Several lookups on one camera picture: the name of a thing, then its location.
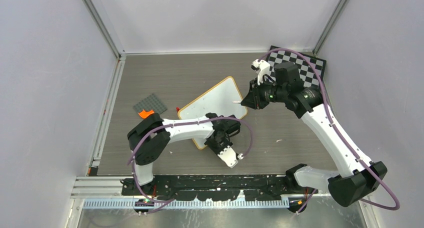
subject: orange block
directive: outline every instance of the orange block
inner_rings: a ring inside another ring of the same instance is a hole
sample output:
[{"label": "orange block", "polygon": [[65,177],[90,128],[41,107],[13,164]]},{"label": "orange block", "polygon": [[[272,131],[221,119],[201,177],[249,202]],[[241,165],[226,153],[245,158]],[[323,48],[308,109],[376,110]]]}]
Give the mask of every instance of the orange block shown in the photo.
[{"label": "orange block", "polygon": [[145,111],[143,110],[142,112],[138,113],[138,115],[143,118],[146,119],[148,116],[150,116],[151,114],[154,114],[155,112],[153,110],[150,111]]}]

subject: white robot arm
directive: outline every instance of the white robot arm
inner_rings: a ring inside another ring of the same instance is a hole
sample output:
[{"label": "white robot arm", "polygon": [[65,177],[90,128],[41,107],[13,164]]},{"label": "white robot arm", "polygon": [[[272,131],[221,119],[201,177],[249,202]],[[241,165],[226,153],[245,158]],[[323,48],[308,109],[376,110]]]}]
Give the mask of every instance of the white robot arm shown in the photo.
[{"label": "white robot arm", "polygon": [[[266,67],[264,62],[263,60],[260,63],[253,62],[252,69],[258,73],[258,77],[250,81],[249,93],[241,101],[241,105],[259,110],[270,102],[285,103],[286,108],[293,111],[316,134],[337,167],[337,170],[330,171],[299,164],[286,171],[289,184],[329,192],[334,200],[344,207],[375,191],[379,183],[359,160],[368,164],[380,179],[387,173],[386,166],[381,161],[374,163],[356,146],[334,118],[330,108],[333,123],[329,123],[321,93],[312,87],[304,87],[296,64],[284,62],[275,65],[275,81],[271,82],[266,81],[261,72],[260,67]],[[333,125],[337,126],[343,137],[358,153],[359,159],[355,158],[336,134]]]},{"label": "white robot arm", "polygon": [[[233,168],[237,165],[243,157],[233,150],[230,137],[240,132],[241,124],[234,120],[214,120],[199,123],[216,117],[218,116],[215,113],[208,113],[195,119],[171,120],[161,119],[159,114],[154,113],[132,129],[127,137],[131,150],[134,150],[143,136],[150,130],[159,126],[172,125],[150,135],[135,154],[135,174],[139,185],[143,186],[153,180],[153,163],[165,146],[182,140],[206,139],[205,145],[212,149],[228,167]],[[190,122],[197,122],[197,124],[174,127],[175,124]]]}]

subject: gray table surface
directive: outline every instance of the gray table surface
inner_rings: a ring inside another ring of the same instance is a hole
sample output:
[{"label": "gray table surface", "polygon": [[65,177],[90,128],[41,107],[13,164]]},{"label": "gray table surface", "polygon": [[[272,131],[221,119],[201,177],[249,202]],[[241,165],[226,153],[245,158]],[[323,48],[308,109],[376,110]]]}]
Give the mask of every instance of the gray table surface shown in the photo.
[{"label": "gray table surface", "polygon": [[[177,120],[176,107],[184,107],[227,76],[232,76],[242,96],[256,73],[250,66],[260,53],[163,54],[127,56],[100,160],[98,175],[129,175],[127,133],[142,119],[133,105],[155,93],[168,110],[162,118]],[[335,170],[336,166],[315,134],[287,110],[271,103],[263,110],[249,109],[243,118],[254,129],[249,155],[234,168],[227,167],[210,149],[198,150],[193,141],[168,145],[154,162],[153,172],[182,174],[283,174],[299,163]],[[232,138],[243,152],[249,130],[241,128]]]}]

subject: whiteboard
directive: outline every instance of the whiteboard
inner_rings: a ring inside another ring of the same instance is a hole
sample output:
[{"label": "whiteboard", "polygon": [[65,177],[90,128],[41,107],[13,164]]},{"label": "whiteboard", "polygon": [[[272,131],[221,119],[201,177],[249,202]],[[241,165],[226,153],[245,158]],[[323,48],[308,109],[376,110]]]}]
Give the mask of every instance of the whiteboard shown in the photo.
[{"label": "whiteboard", "polygon": [[[241,101],[242,99],[236,81],[233,77],[228,76],[180,109],[178,117],[185,120],[202,117],[207,113],[216,113],[218,116],[235,115],[236,118],[242,119],[248,114],[248,109],[239,103],[233,103],[233,101]],[[204,145],[206,139],[197,138],[193,139],[193,142],[200,150],[206,147]]]}]

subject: blue ruler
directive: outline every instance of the blue ruler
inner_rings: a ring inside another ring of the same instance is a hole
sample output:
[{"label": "blue ruler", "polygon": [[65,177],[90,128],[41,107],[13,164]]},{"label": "blue ruler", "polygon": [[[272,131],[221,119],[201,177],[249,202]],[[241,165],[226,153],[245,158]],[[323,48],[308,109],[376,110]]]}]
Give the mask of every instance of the blue ruler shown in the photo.
[{"label": "blue ruler", "polygon": [[[84,200],[83,209],[154,209],[162,204],[155,203],[154,206],[135,206],[138,198],[87,198]],[[289,198],[281,197],[281,200],[255,200],[245,201],[239,197],[232,201],[181,201],[174,200],[163,209],[243,209],[243,208],[288,208]]]}]

